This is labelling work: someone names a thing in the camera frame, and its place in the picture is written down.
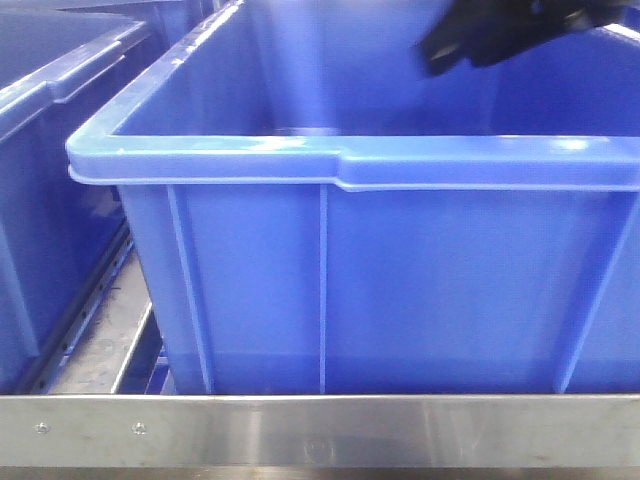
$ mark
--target bolt head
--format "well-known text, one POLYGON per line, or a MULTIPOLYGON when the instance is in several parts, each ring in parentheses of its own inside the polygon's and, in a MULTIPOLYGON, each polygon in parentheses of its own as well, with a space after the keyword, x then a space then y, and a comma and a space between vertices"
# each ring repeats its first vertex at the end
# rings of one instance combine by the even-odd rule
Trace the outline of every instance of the bolt head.
POLYGON ((36 432, 39 433, 40 435, 46 435, 51 431, 51 427, 44 422, 40 422, 34 428, 36 429, 36 432))
POLYGON ((131 427, 131 431, 136 435, 146 435, 147 426, 142 422, 138 422, 131 427))

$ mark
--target blue storage box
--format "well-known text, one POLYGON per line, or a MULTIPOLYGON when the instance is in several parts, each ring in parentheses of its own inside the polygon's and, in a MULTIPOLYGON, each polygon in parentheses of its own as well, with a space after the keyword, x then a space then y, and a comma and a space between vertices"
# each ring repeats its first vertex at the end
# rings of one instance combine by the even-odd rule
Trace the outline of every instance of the blue storage box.
POLYGON ((114 13, 147 22, 166 50, 205 17, 220 0, 0 0, 0 7, 114 13))
POLYGON ((633 28, 635 30, 640 29, 640 7, 634 6, 627 8, 624 16, 623 24, 626 27, 633 28))
POLYGON ((69 178, 64 142, 148 65, 148 36, 120 16, 0 10, 0 393, 79 315, 123 225, 117 192, 69 178))
POLYGON ((235 1, 68 142, 181 393, 640 389, 640 40, 424 76, 434 0, 235 1))

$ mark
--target black object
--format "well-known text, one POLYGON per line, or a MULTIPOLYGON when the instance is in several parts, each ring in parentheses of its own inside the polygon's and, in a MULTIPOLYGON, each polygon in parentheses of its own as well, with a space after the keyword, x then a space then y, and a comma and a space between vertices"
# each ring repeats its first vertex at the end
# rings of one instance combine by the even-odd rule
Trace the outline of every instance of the black object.
POLYGON ((477 67, 567 33, 618 21, 633 0, 454 0, 418 44, 430 75, 463 58, 477 67))

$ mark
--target plastic bin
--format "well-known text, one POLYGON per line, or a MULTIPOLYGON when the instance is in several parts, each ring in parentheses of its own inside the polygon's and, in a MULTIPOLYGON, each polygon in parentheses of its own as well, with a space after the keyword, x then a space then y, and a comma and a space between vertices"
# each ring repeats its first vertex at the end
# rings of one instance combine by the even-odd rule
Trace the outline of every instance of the plastic bin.
POLYGON ((67 137, 148 65, 144 23, 0 10, 0 393, 68 328, 124 222, 117 192, 73 182, 67 137))
POLYGON ((228 4, 71 137, 179 392, 640 388, 637 34, 426 78, 443 5, 228 4))
POLYGON ((640 30, 640 7, 634 6, 627 8, 623 24, 634 30, 640 30))
POLYGON ((127 15, 147 22, 164 50, 180 40, 220 0, 0 0, 0 7, 47 8, 73 12, 127 15))

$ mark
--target metal frame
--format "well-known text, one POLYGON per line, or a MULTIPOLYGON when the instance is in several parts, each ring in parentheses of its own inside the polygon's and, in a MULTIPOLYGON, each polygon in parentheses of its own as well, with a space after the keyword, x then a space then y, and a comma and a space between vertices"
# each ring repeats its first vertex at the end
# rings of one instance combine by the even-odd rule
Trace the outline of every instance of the metal frame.
POLYGON ((107 290, 66 395, 0 397, 1 479, 640 479, 640 395, 110 395, 159 337, 135 252, 107 290))
POLYGON ((640 396, 27 396, 0 465, 640 467, 640 396))

